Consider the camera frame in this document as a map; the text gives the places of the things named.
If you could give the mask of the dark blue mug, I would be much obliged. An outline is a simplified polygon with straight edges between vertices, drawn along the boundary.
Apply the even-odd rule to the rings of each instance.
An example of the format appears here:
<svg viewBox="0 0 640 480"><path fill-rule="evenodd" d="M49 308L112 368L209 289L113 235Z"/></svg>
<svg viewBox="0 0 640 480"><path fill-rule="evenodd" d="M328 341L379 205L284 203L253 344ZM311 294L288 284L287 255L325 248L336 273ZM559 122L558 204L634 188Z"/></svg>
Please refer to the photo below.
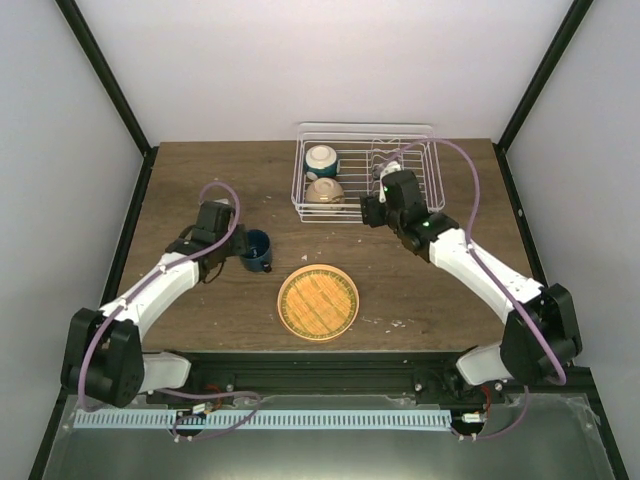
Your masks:
<svg viewBox="0 0 640 480"><path fill-rule="evenodd" d="M262 230L247 232L248 250L240 256L243 267L252 273L270 273L272 271L271 240Z"/></svg>

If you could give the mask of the small white bowl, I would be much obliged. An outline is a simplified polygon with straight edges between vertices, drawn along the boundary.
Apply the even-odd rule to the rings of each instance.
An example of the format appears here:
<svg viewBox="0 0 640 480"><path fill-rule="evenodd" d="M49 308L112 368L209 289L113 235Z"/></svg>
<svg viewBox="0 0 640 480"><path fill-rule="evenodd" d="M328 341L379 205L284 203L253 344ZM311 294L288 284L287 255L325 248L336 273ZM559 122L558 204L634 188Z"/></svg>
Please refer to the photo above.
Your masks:
<svg viewBox="0 0 640 480"><path fill-rule="evenodd" d="M317 209L340 209L345 203L342 186L332 178L318 178L305 191L305 204Z"/></svg>

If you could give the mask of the white wire dish rack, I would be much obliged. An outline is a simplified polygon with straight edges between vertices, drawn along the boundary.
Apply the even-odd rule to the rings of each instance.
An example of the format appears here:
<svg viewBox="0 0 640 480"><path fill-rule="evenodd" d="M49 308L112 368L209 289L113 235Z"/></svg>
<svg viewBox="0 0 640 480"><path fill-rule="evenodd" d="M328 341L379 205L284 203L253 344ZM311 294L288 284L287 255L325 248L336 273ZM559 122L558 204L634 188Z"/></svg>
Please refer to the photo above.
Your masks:
<svg viewBox="0 0 640 480"><path fill-rule="evenodd" d="M327 123L299 125L293 170L291 201L304 223L360 223L359 200L379 195L377 167L390 159L413 172L420 192L432 211L445 206L438 151L427 124ZM305 171L306 153L316 146L335 150L339 163L337 183L344 191L341 205L321 205L305 199L312 179Z"/></svg>

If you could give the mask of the white bowl teal outside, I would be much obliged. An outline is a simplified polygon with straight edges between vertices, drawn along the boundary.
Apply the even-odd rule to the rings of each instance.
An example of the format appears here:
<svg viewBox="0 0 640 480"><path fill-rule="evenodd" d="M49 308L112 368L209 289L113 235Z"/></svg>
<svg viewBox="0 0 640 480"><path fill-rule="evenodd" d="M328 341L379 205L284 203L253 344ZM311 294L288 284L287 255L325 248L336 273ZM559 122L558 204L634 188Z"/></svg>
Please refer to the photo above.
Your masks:
<svg viewBox="0 0 640 480"><path fill-rule="evenodd" d="M305 176L315 181L318 178L335 178L340 171L340 160L336 150L328 145L312 146L305 154Z"/></svg>

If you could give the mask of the round bamboo steamer tray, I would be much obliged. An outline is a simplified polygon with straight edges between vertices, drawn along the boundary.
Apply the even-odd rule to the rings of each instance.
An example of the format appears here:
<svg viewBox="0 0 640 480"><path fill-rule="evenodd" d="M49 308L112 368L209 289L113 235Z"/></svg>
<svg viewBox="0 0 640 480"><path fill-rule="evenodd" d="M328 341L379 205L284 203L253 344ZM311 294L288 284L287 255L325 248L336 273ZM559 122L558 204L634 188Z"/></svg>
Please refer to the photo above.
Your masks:
<svg viewBox="0 0 640 480"><path fill-rule="evenodd" d="M312 264L291 273L277 297L282 326L309 342L334 340L353 325L360 307L355 282L343 270Z"/></svg>

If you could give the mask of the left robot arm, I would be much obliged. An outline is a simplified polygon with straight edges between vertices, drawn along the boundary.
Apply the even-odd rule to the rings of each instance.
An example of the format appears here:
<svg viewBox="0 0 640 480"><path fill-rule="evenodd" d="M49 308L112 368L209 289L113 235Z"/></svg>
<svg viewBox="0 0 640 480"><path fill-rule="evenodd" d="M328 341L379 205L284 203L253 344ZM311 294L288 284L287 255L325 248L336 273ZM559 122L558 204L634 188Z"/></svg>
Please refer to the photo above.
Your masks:
<svg viewBox="0 0 640 480"><path fill-rule="evenodd" d="M73 315L61 385L118 408L140 393L164 389L181 403L196 402L205 381L191 370L191 362L175 353L145 354L142 340L181 295L211 282L212 270L247 250L246 229L237 222L236 209L226 200L203 202L196 222L134 286L97 310L82 308Z"/></svg>

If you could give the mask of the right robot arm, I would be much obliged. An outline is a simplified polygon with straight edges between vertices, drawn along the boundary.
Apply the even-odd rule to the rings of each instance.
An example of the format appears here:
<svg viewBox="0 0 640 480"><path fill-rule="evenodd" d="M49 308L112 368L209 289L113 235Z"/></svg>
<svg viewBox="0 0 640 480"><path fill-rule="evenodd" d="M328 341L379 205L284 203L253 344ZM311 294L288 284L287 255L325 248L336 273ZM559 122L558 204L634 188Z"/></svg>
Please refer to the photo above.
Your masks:
<svg viewBox="0 0 640 480"><path fill-rule="evenodd" d="M468 402L481 384L493 380L533 385L554 378L565 383L565 365L582 351L570 292L516 272L477 245L452 218L430 211L413 171L392 162L378 177L378 194L360 200L364 224L388 226L408 251L459 280L504 325L500 342L458 357L456 370L444 378L447 396Z"/></svg>

